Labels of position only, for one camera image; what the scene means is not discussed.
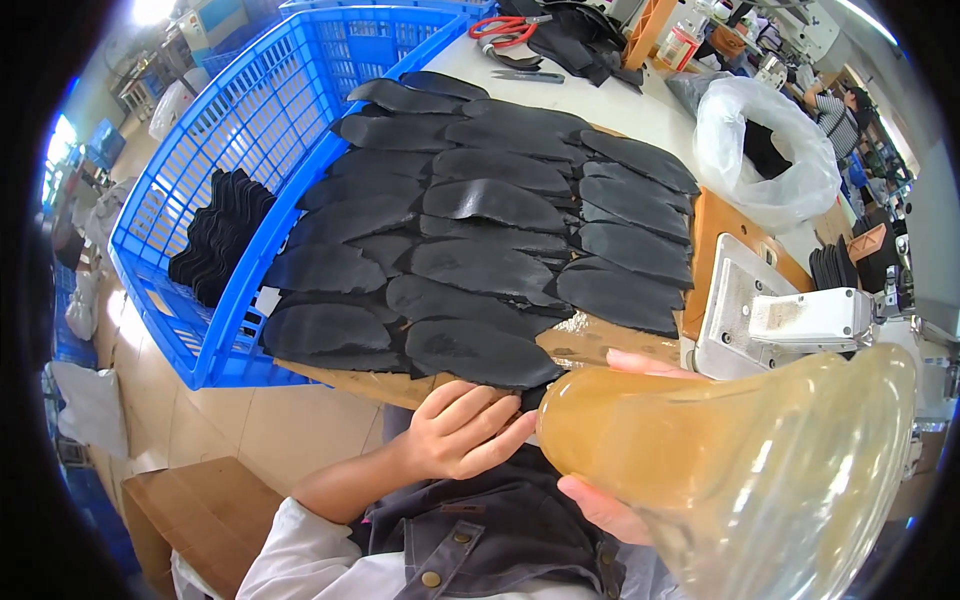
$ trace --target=worktable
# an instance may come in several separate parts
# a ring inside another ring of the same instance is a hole
[[[532,54],[525,45],[503,52],[515,58]],[[566,75],[563,84],[504,81],[492,77],[492,70],[500,65],[486,58],[475,40],[461,36],[424,70],[480,85],[498,100],[563,110],[583,117],[598,129],[619,132],[659,146],[679,158],[699,179],[701,174],[692,147],[695,119],[684,111],[663,77],[649,66],[649,60],[647,62],[642,94],[615,78],[596,87],[587,79],[570,76],[548,59],[544,59],[542,69]],[[807,258],[810,252],[821,246],[810,223],[801,224],[776,238],[806,270],[809,269]],[[544,331],[538,336],[537,343],[566,369],[584,365],[606,366],[608,348],[646,354],[673,365],[686,366],[686,354],[693,348],[693,342],[684,338],[670,340],[634,331],[580,311],[572,319]],[[411,381],[407,374],[334,371],[276,362],[345,392],[407,408],[416,408],[431,390],[454,378],[442,373]]]

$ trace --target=plastic bottle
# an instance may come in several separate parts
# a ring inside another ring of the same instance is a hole
[[[657,58],[675,71],[683,71],[693,53],[704,43],[704,31],[713,6],[709,0],[697,0],[693,10],[694,14],[690,18],[673,26],[657,52]]]
[[[537,435],[643,518],[692,598],[838,598],[902,477],[914,386],[895,345],[737,381],[580,369],[547,390]]]

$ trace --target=finger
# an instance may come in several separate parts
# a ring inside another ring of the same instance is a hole
[[[454,400],[476,387],[477,384],[469,381],[457,380],[445,383],[423,399],[423,403],[417,409],[417,415],[425,419],[435,419]]]
[[[492,438],[500,429],[505,429],[505,425],[516,415],[519,408],[519,396],[504,396],[452,433],[451,438],[464,448],[474,448]]]
[[[492,440],[480,444],[464,456],[460,462],[464,478],[473,477],[494,468],[514,455],[534,429],[537,428],[537,411],[524,413],[507,430]]]
[[[615,371],[642,372],[648,375],[663,377],[678,377],[681,379],[707,379],[703,375],[673,367],[659,360],[648,358],[642,354],[631,354],[615,348],[607,350],[607,364]]]
[[[481,385],[458,397],[434,419],[437,433],[445,436],[457,431],[493,404],[500,394],[502,392],[489,385]]]
[[[618,540],[651,545],[646,523],[616,498],[572,475],[561,477],[557,489],[577,503],[586,520],[613,534]]]

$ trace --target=hand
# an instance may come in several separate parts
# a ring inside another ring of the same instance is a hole
[[[642,372],[661,377],[704,379],[696,372],[671,367],[646,356],[629,354],[612,349],[607,353],[607,363],[615,371]],[[576,475],[565,475],[557,482],[557,488],[577,503],[584,517],[600,529],[613,534],[624,543],[652,545],[647,525],[630,507],[607,495]]]
[[[391,444],[418,481],[469,479],[506,461],[533,434],[537,411],[509,423],[519,407],[519,396],[451,381],[426,397]]]

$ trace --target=white sleeve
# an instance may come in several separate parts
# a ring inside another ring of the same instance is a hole
[[[287,498],[237,598],[314,598],[360,558],[360,548],[348,535],[346,525],[331,523]]]

